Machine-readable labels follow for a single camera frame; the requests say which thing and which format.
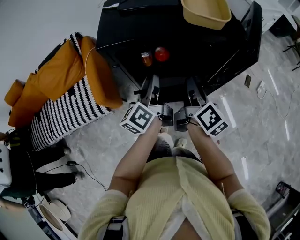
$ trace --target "orange basket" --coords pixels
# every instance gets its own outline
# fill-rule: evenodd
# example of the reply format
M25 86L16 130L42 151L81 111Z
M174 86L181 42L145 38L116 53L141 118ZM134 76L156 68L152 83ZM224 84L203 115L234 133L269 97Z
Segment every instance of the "orange basket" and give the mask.
M194 25L220 30L231 19L226 0L181 0L184 19Z

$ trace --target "person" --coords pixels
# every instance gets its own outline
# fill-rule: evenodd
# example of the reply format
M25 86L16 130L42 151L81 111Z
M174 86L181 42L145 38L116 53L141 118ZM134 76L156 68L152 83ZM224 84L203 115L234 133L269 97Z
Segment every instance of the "person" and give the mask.
M24 205L17 202L6 200L3 197L0 197L0 208L4 208L13 212L26 211Z
M9 163L12 183L0 193L1 197L22 198L54 188L63 188L83 178L82 172L47 174L36 170L59 160L70 153L70 148L57 146L42 151L28 147L27 130L20 129L10 134L0 133L0 141L10 144Z
M167 133L159 134L162 122L156 117L119 162L79 239L268 240L264 209L240 184L226 155L195 124L187 129L202 163L183 149L186 140L172 149ZM234 211L247 217L247 232L244 225L236 228ZM116 229L122 235L110 237Z

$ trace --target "striped cushion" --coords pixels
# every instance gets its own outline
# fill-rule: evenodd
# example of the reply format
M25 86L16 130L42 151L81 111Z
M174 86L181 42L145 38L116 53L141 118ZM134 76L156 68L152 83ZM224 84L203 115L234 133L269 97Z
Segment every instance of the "striped cushion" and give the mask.
M81 36L75 33L65 39L71 40L79 55L81 51L76 37ZM111 113L109 108L95 102L88 78L85 76L55 102L49 99L40 112L35 114L30 127L32 149L35 151L45 149L109 113Z

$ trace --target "red ball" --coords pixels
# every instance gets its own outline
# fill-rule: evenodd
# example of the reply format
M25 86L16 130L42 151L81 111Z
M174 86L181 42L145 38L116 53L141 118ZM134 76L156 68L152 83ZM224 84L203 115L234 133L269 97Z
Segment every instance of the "red ball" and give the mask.
M164 62L170 57L170 53L164 47L158 47L155 49L154 57L157 61Z

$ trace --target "orange blanket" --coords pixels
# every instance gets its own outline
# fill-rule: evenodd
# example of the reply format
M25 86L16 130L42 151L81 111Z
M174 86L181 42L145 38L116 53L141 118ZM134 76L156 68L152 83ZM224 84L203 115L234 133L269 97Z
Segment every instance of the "orange blanket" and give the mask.
M4 98L12 106L10 126L21 128L29 125L48 99L56 101L81 80L85 72L97 104L110 108L122 105L110 68L95 50L93 40L83 37L79 45L80 53L70 40L65 41L36 74L29 75L25 86L15 81Z

